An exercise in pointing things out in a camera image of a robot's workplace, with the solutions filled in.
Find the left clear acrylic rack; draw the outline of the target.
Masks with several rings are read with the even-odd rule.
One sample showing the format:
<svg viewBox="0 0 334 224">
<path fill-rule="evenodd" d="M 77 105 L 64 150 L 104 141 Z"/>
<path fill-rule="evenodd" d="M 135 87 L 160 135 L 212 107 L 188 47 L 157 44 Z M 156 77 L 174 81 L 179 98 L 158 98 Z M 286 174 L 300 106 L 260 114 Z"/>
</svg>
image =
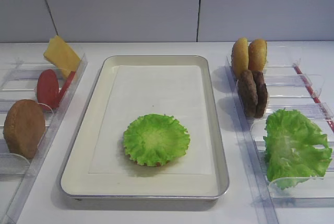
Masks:
<svg viewBox="0 0 334 224">
<path fill-rule="evenodd" d="M 38 144 L 34 158 L 27 159 L 9 152 L 5 139 L 1 138 L 1 223 L 16 223 L 29 196 L 31 188 L 43 165 L 54 137 L 80 83 L 88 62 L 82 56 L 75 78 L 70 83 L 57 109 L 45 112 L 45 133 Z M 56 72 L 60 85 L 65 83 L 61 71 L 46 62 L 17 61 L 5 63 L 1 68 L 1 123 L 11 106 L 20 99 L 36 100 L 37 81 L 47 69 Z"/>
</svg>

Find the metal baking tray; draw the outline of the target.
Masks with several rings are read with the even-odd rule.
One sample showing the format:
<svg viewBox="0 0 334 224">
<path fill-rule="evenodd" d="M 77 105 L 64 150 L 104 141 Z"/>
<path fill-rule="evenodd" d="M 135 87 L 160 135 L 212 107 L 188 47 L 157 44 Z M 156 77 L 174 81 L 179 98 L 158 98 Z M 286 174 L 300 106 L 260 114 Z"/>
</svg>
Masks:
<svg viewBox="0 0 334 224">
<path fill-rule="evenodd" d="M 158 167 L 124 153 L 136 118 L 172 115 L 190 134 L 185 156 Z M 213 201 L 229 174 L 208 61 L 198 55 L 117 55 L 101 67 L 60 179 L 75 199 Z"/>
</svg>

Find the golden bun half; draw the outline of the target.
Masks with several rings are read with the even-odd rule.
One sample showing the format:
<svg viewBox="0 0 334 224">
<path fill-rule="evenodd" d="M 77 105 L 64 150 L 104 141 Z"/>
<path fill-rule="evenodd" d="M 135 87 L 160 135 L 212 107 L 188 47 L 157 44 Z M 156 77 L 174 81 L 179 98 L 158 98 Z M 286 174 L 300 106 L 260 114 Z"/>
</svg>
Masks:
<svg viewBox="0 0 334 224">
<path fill-rule="evenodd" d="M 246 38 L 239 38 L 232 47 L 231 64 L 235 77 L 240 78 L 243 71 L 248 69 L 248 40 Z"/>
<path fill-rule="evenodd" d="M 248 46 L 248 69 L 262 72 L 267 62 L 267 41 L 256 39 Z"/>
</svg>

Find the right golden bun half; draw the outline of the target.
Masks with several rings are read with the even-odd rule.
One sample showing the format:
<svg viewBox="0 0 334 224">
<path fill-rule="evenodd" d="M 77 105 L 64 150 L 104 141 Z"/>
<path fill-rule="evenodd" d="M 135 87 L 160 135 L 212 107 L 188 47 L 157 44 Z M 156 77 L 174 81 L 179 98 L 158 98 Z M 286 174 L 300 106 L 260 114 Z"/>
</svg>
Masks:
<svg viewBox="0 0 334 224">
<path fill-rule="evenodd" d="M 267 41 L 256 39 L 248 46 L 248 69 L 262 72 L 267 62 Z"/>
</svg>

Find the clear acrylic rack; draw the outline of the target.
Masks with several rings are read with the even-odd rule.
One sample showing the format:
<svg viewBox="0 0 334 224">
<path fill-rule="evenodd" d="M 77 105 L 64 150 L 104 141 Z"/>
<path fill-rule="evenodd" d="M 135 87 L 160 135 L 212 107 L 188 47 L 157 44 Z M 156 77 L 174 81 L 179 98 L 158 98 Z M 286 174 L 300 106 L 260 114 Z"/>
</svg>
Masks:
<svg viewBox="0 0 334 224">
<path fill-rule="evenodd" d="M 283 46 L 272 46 L 264 67 L 268 101 L 264 115 L 246 117 L 238 93 L 231 57 L 225 58 L 226 75 L 237 111 L 236 135 L 243 156 L 249 189 L 260 223 L 316 223 L 322 211 L 324 223 L 333 223 L 333 164 L 324 176 L 287 177 L 268 180 L 266 162 L 266 120 L 278 110 L 297 110 L 327 135 L 333 147 L 333 112 L 319 100 L 323 78 L 305 74 L 300 56 Z"/>
<path fill-rule="evenodd" d="M 54 137 L 80 83 L 88 62 L 82 56 L 75 78 L 70 83 L 57 109 L 45 112 L 45 133 L 38 144 L 34 158 L 27 159 L 9 152 L 5 139 L 1 138 L 1 223 L 16 223 L 29 196 L 31 188 L 43 165 Z M 5 63 L 1 68 L 1 123 L 11 106 L 20 99 L 36 100 L 37 81 L 47 69 L 56 72 L 60 85 L 65 83 L 61 71 L 46 62 L 17 61 Z"/>
</svg>

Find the right clear acrylic rack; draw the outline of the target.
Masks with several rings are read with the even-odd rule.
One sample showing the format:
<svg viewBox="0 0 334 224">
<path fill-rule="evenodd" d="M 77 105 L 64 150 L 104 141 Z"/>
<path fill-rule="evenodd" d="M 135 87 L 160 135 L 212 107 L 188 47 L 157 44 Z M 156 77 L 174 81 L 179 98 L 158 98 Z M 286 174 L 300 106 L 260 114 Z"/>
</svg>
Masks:
<svg viewBox="0 0 334 224">
<path fill-rule="evenodd" d="M 236 135 L 243 156 L 249 189 L 260 223 L 316 223 L 322 211 L 324 223 L 333 223 L 333 164 L 324 176 L 287 177 L 268 180 L 266 162 L 266 120 L 278 110 L 297 110 L 327 135 L 333 147 L 333 112 L 319 100 L 323 78 L 305 74 L 300 56 L 283 46 L 272 46 L 264 67 L 268 101 L 264 115 L 246 117 L 238 93 L 231 57 L 225 58 L 226 75 L 237 111 Z"/>
</svg>

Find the green lettuce leaf in rack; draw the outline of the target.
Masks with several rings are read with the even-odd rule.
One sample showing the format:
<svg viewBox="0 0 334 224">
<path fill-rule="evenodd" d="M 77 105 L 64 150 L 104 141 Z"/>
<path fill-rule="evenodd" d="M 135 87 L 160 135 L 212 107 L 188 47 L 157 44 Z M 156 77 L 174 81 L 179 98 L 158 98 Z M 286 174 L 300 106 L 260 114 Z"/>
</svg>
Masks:
<svg viewBox="0 0 334 224">
<path fill-rule="evenodd" d="M 280 189 L 310 177 L 324 177 L 332 158 L 328 136 L 298 110 L 279 109 L 269 115 L 265 130 L 267 179 Z"/>
</svg>

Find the brown bun in left rack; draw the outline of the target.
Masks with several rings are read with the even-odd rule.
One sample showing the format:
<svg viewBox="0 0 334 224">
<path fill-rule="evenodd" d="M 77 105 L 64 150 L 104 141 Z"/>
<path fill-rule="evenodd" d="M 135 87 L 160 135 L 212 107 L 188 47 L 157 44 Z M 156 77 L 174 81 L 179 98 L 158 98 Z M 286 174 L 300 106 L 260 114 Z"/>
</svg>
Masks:
<svg viewBox="0 0 334 224">
<path fill-rule="evenodd" d="M 45 132 L 41 107 L 33 100 L 22 99 L 8 111 L 3 135 L 10 152 L 32 159 Z"/>
</svg>

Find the red tomato slice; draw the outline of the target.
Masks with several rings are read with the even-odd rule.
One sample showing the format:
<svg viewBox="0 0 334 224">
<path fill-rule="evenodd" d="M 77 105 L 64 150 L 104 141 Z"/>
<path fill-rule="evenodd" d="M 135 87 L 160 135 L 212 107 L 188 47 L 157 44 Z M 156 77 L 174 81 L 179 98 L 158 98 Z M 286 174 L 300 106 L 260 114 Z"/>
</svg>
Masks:
<svg viewBox="0 0 334 224">
<path fill-rule="evenodd" d="M 62 98 L 64 97 L 67 89 L 69 88 L 71 82 L 73 81 L 73 79 L 75 78 L 76 76 L 76 72 L 75 71 L 71 71 L 70 74 L 68 75 L 65 83 L 63 84 L 57 98 L 56 98 L 56 101 L 55 101 L 55 106 L 58 108 L 59 107 L 59 104 L 62 100 Z"/>
<path fill-rule="evenodd" d="M 59 85 L 55 71 L 52 69 L 44 70 L 37 83 L 37 100 L 44 111 L 58 107 L 58 94 Z"/>
</svg>

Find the left golden bun half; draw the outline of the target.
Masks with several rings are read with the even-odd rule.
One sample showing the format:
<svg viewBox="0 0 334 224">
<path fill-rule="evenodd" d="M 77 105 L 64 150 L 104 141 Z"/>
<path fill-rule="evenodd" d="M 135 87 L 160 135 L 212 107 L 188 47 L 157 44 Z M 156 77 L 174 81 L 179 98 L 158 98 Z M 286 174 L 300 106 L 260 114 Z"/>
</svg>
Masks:
<svg viewBox="0 0 334 224">
<path fill-rule="evenodd" d="M 232 47 L 231 64 L 235 77 L 240 78 L 243 71 L 248 69 L 248 40 L 246 38 L 239 38 Z"/>
</svg>

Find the upright red tomato slice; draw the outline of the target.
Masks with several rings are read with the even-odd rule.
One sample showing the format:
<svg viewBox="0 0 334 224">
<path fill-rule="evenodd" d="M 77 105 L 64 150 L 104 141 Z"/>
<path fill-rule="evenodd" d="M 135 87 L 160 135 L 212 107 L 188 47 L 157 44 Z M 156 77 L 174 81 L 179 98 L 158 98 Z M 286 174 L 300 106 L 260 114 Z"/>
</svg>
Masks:
<svg viewBox="0 0 334 224">
<path fill-rule="evenodd" d="M 44 70 L 37 83 L 37 100 L 44 111 L 58 107 L 58 94 L 59 85 L 55 71 L 52 69 Z"/>
</svg>

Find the rear brown meat patty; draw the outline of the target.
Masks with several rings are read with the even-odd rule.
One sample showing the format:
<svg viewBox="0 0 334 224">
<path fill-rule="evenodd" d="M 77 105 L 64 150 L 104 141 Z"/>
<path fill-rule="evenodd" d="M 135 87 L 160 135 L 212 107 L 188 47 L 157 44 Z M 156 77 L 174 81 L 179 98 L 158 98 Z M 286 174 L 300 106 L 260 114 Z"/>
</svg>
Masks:
<svg viewBox="0 0 334 224">
<path fill-rule="evenodd" d="M 263 117 L 266 107 L 267 107 L 268 91 L 267 91 L 263 73 L 260 71 L 254 70 L 252 71 L 252 74 L 253 74 L 253 79 L 256 85 L 256 91 L 257 91 L 257 97 L 258 97 L 254 118 L 259 119 Z"/>
</svg>

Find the brown meat patty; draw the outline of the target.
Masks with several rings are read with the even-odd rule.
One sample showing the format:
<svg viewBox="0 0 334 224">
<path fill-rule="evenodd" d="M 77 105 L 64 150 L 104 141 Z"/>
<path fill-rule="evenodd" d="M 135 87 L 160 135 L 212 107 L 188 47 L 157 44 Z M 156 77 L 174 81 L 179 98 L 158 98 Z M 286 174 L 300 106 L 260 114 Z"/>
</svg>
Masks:
<svg viewBox="0 0 334 224">
<path fill-rule="evenodd" d="M 268 91 L 267 91 L 263 73 L 260 71 L 254 70 L 252 71 L 252 74 L 253 74 L 253 79 L 256 85 L 256 91 L 257 91 L 257 97 L 258 97 L 254 118 L 259 119 L 263 117 L 266 107 L 267 107 Z"/>
<path fill-rule="evenodd" d="M 253 73 L 244 70 L 238 80 L 238 92 L 244 105 L 244 112 L 247 117 L 254 117 L 258 103 L 258 95 Z"/>
</svg>

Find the yellow cheese slice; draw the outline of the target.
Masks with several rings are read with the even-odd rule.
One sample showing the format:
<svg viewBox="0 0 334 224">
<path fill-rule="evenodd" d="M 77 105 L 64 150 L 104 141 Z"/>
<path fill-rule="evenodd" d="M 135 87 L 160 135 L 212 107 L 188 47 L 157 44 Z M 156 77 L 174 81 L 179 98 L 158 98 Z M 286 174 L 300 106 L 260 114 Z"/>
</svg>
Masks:
<svg viewBox="0 0 334 224">
<path fill-rule="evenodd" d="M 59 36 L 50 39 L 43 56 L 60 69 L 65 79 L 71 72 L 77 70 L 80 63 L 80 58 L 76 52 Z"/>
</svg>

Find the front brown meat patty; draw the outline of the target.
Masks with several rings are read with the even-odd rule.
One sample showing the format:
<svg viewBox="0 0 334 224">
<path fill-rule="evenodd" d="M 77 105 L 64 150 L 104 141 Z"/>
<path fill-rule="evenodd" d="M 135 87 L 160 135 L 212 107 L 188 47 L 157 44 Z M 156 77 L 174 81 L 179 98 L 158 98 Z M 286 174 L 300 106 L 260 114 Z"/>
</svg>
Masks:
<svg viewBox="0 0 334 224">
<path fill-rule="evenodd" d="M 258 103 L 258 95 L 253 73 L 244 70 L 238 80 L 238 92 L 244 105 L 244 112 L 247 117 L 254 117 Z"/>
</svg>

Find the green lettuce leaf on tray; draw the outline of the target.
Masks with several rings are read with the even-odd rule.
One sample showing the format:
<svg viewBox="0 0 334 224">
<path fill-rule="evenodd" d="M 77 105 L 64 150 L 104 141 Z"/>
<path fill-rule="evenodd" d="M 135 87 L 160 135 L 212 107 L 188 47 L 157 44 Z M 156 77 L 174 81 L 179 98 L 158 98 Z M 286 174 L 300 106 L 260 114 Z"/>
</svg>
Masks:
<svg viewBox="0 0 334 224">
<path fill-rule="evenodd" d="M 131 122 L 123 134 L 125 155 L 140 166 L 164 166 L 186 154 L 190 135 L 173 116 L 147 114 Z"/>
</svg>

